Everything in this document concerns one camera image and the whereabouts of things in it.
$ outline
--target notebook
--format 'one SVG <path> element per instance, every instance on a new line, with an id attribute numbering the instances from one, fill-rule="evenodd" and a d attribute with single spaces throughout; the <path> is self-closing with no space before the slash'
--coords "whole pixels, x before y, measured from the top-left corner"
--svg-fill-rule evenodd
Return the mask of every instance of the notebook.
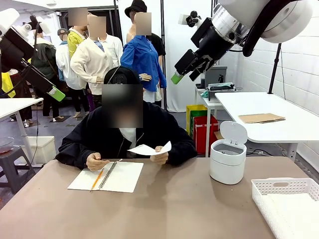
<path id="1" fill-rule="evenodd" d="M 93 191 L 134 192 L 139 179 L 143 163 L 110 162 L 104 167 L 103 174 L 95 185 Z M 68 189 L 91 190 L 101 170 L 92 172 L 83 169 L 70 184 Z"/>

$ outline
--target robotic arm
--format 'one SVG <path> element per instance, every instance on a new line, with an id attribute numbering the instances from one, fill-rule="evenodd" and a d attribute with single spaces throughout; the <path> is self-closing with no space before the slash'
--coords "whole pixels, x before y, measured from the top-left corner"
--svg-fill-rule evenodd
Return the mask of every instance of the robotic arm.
<path id="1" fill-rule="evenodd" d="M 41 92 L 48 93 L 53 98 L 61 101 L 65 95 L 60 92 L 55 85 L 49 82 L 46 77 L 39 72 L 32 64 L 27 62 L 34 54 L 34 48 L 27 42 L 28 32 L 36 29 L 39 33 L 44 31 L 49 33 L 49 29 L 41 17 L 31 16 L 30 23 L 15 27 L 13 23 L 18 19 L 19 13 L 13 9 L 0 11 L 0 53 L 1 71 L 8 72 L 16 69 L 23 79 L 28 80 Z"/>
<path id="2" fill-rule="evenodd" d="M 172 81 L 177 84 L 189 72 L 194 81 L 236 44 L 249 57 L 260 37 L 272 43 L 288 41 L 302 32 L 311 16 L 309 0 L 219 0 L 213 18 L 184 15 L 180 24 L 198 27 L 191 38 L 198 50 L 189 49 L 176 63 Z"/>

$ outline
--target trash can lid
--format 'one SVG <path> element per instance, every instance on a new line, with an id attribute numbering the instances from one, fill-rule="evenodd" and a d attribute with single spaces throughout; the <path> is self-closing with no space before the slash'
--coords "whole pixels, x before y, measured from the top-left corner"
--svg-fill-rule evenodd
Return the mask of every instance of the trash can lid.
<path id="1" fill-rule="evenodd" d="M 230 139 L 237 144 L 244 144 L 247 142 L 248 135 L 244 126 L 232 121 L 224 121 L 220 125 L 220 133 L 224 139 Z"/>

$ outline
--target table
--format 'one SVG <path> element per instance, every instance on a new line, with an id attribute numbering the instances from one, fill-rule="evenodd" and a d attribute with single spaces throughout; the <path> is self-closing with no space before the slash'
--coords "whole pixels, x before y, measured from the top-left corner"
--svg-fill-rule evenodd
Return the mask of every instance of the table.
<path id="1" fill-rule="evenodd" d="M 319 141 L 319 117 L 284 99 L 264 92 L 217 93 L 234 121 L 243 125 L 256 143 L 288 143 L 287 157 L 295 160 L 298 143 Z M 272 123 L 244 123 L 241 115 L 273 113 L 286 118 Z"/>
<path id="2" fill-rule="evenodd" d="M 223 110 L 223 105 L 219 102 L 217 98 L 213 99 L 212 102 L 209 102 L 208 98 L 202 97 L 200 94 L 203 93 L 204 89 L 198 89 L 195 86 L 195 104 L 197 102 L 197 95 L 199 95 L 202 100 L 204 101 L 204 105 L 207 108 L 207 116 L 210 116 L 211 110 L 214 110 L 214 117 L 217 119 L 217 111 Z M 210 125 L 210 117 L 207 117 L 207 125 Z M 210 133 L 210 127 L 207 127 L 206 125 L 206 150 L 205 150 L 205 157 L 208 157 L 209 152 L 209 133 Z"/>
<path id="3" fill-rule="evenodd" d="M 250 180 L 307 177 L 286 157 L 248 157 L 231 186 L 209 176 L 209 158 L 133 161 L 144 162 L 134 193 L 67 190 L 80 170 L 50 161 L 0 211 L 1 238 L 274 239 Z"/>
<path id="4" fill-rule="evenodd" d="M 38 102 L 43 101 L 43 98 L 7 98 L 7 99 L 0 99 L 0 119 L 4 117 L 8 117 L 10 115 L 15 114 L 16 121 L 18 122 L 18 126 L 20 129 L 20 133 L 27 151 L 27 157 L 29 161 L 32 161 L 33 154 L 31 151 L 31 146 L 28 140 L 28 135 L 25 132 L 23 122 L 19 113 L 19 110 L 22 110 L 28 106 L 32 106 Z"/>

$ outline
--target brown table surface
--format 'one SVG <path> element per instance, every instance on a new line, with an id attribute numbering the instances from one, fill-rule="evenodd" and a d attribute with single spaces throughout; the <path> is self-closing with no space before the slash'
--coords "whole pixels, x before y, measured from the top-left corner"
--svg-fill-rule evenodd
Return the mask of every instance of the brown table surface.
<path id="1" fill-rule="evenodd" d="M 209 158 L 134 161 L 144 162 L 134 193 L 67 190 L 80 170 L 50 161 L 0 211 L 0 238 L 273 239 L 250 180 L 307 177 L 286 157 L 248 157 L 232 186 L 210 178 Z"/>

